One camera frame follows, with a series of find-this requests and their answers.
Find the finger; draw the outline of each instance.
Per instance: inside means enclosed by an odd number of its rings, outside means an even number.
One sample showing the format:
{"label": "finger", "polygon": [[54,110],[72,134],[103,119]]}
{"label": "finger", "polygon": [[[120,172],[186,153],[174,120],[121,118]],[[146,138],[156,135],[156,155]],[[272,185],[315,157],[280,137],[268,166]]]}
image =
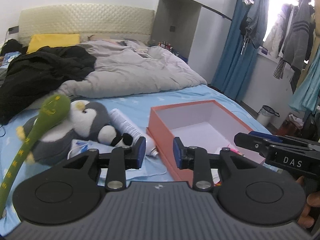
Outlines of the finger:
{"label": "finger", "polygon": [[311,228],[315,220],[312,217],[306,216],[303,217],[301,216],[298,220],[298,225],[301,226],[302,228]]}
{"label": "finger", "polygon": [[309,212],[310,212],[310,206],[308,204],[306,204],[304,206],[302,213],[301,213],[301,216],[306,217],[309,214]]}
{"label": "finger", "polygon": [[304,182],[303,182],[303,176],[301,176],[299,179],[297,179],[297,182],[303,186],[304,185]]}
{"label": "finger", "polygon": [[311,193],[307,197],[307,204],[312,207],[320,207],[320,191]]}

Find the bottle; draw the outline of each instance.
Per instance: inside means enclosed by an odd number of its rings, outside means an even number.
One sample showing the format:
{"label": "bottle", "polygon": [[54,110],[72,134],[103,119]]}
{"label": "bottle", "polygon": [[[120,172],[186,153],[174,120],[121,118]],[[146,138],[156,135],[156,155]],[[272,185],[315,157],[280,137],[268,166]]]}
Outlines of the bottle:
{"label": "bottle", "polygon": [[140,136],[146,138],[146,155],[157,156],[158,151],[154,140],[144,133],[139,127],[137,127],[125,114],[119,109],[115,108],[109,112],[111,123],[121,133],[128,133],[133,137],[133,143],[135,144]]}

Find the black clothing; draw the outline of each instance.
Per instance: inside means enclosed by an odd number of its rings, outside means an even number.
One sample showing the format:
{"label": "black clothing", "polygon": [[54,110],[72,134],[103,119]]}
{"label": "black clothing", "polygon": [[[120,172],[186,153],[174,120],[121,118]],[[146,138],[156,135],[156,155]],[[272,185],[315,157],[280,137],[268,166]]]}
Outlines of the black clothing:
{"label": "black clothing", "polygon": [[22,47],[22,44],[20,44],[17,40],[10,39],[2,47],[0,56],[4,56],[7,53],[16,52],[16,51],[21,52],[21,54],[26,54],[27,49],[28,47]]}
{"label": "black clothing", "polygon": [[[315,13],[315,9],[312,5],[309,5],[310,7],[310,15],[313,15]],[[310,29],[309,29],[309,41],[308,41],[308,48],[306,52],[306,58],[305,61],[308,61],[311,55],[311,50],[313,46],[313,31],[316,28],[316,22],[311,23],[310,22]]]}
{"label": "black clothing", "polygon": [[79,46],[48,46],[19,55],[10,62],[0,87],[0,124],[7,124],[36,99],[67,80],[82,81],[94,70],[96,58]]}

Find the screw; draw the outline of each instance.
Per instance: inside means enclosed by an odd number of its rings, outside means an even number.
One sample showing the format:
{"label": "screw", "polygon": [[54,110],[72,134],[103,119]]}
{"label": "screw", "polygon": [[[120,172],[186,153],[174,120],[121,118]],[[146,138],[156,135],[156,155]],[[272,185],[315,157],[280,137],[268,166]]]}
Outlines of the screw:
{"label": "screw", "polygon": [[196,183],[196,187],[199,189],[208,189],[211,187],[211,183],[206,180],[201,180]]}
{"label": "screw", "polygon": [[111,189],[120,189],[120,188],[122,188],[123,184],[119,180],[112,180],[112,181],[108,182],[107,186],[108,186],[108,188],[111,188]]}

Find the white wardrobe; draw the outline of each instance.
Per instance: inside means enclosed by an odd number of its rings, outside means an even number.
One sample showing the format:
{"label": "white wardrobe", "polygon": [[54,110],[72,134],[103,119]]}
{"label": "white wardrobe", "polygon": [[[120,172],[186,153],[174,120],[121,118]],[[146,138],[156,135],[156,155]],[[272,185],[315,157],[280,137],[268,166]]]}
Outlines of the white wardrobe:
{"label": "white wardrobe", "polygon": [[160,0],[152,39],[172,44],[211,83],[235,5],[236,0]]}

